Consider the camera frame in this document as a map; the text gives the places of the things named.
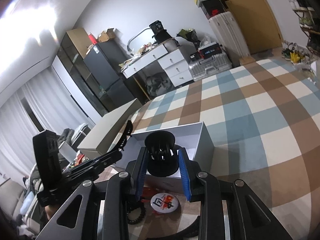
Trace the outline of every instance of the white desk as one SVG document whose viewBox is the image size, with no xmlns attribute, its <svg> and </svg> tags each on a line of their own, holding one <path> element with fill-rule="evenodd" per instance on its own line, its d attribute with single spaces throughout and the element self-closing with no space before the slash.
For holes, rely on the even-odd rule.
<svg viewBox="0 0 320 240">
<path fill-rule="evenodd" d="M 189 71 L 188 56 L 183 50 L 183 47 L 180 46 L 169 53 L 163 44 L 147 52 L 124 70 L 123 74 L 126 78 L 129 78 L 154 61 L 158 61 L 175 87 L 192 80 Z"/>
</svg>

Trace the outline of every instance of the black metal frame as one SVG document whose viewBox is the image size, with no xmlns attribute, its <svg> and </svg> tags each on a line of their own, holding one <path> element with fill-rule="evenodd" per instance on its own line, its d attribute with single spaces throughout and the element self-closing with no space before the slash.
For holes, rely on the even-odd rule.
<svg viewBox="0 0 320 240">
<path fill-rule="evenodd" d="M 33 137 L 33 147 L 40 177 L 44 189 L 37 193 L 41 206 L 63 204 L 74 190 L 85 180 L 96 180 L 104 169 L 121 160 L 127 136 L 133 130 L 131 121 L 127 122 L 124 132 L 113 147 L 106 154 L 82 163 L 65 173 L 61 172 L 58 160 L 57 135 L 45 130 Z"/>
<path fill-rule="evenodd" d="M 201 171 L 188 159 L 185 148 L 179 150 L 185 163 L 190 202 L 201 201 L 199 239 L 225 239 L 222 200 L 227 201 L 231 240 L 292 239 L 272 212 L 242 180 L 234 183 L 218 180 Z M 105 200 L 102 239 L 129 240 L 126 205 L 136 199 L 139 182 L 145 175 L 148 150 L 142 147 L 136 161 L 129 162 L 110 180 L 84 181 L 61 206 L 38 236 L 38 240 L 95 240 L 100 201 Z"/>
</svg>

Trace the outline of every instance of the glass cabinet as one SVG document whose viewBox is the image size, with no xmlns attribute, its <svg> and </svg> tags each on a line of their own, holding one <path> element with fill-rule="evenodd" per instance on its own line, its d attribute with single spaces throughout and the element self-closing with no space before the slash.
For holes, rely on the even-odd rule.
<svg viewBox="0 0 320 240">
<path fill-rule="evenodd" d="M 101 116 L 108 113 L 108 109 L 113 109 L 108 105 L 109 100 L 105 99 L 103 88 L 83 62 L 83 57 L 68 32 L 62 39 L 57 56 L 78 88 Z"/>
</svg>

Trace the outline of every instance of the checkered rug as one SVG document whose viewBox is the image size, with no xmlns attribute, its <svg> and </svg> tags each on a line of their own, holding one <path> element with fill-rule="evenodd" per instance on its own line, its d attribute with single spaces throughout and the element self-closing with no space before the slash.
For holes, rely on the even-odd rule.
<svg viewBox="0 0 320 240">
<path fill-rule="evenodd" d="M 131 120 L 134 132 L 204 122 L 211 174 L 243 179 L 293 239 L 320 222 L 320 91 L 292 65 L 267 59 L 220 73 L 155 98 Z M 177 216 L 180 230 L 184 211 Z"/>
</svg>

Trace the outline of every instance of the blue gripper pad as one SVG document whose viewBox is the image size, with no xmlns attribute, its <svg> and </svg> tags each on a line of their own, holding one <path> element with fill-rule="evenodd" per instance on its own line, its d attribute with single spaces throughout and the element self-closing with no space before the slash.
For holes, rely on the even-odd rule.
<svg viewBox="0 0 320 240">
<path fill-rule="evenodd" d="M 191 199 L 191 190 L 190 190 L 190 178 L 189 174 L 187 172 L 186 163 L 184 161 L 184 153 L 188 158 L 187 152 L 184 149 L 184 152 L 182 149 L 179 149 L 178 156 L 179 156 L 179 169 L 180 169 L 180 176 L 182 180 L 182 188 L 183 193 L 186 196 L 187 200 L 190 201 Z"/>
<path fill-rule="evenodd" d="M 140 171 L 137 177 L 137 190 L 136 190 L 137 201 L 139 201 L 140 197 L 142 196 L 144 181 L 146 179 L 147 167 L 148 167 L 148 154 L 144 154 Z"/>
</svg>

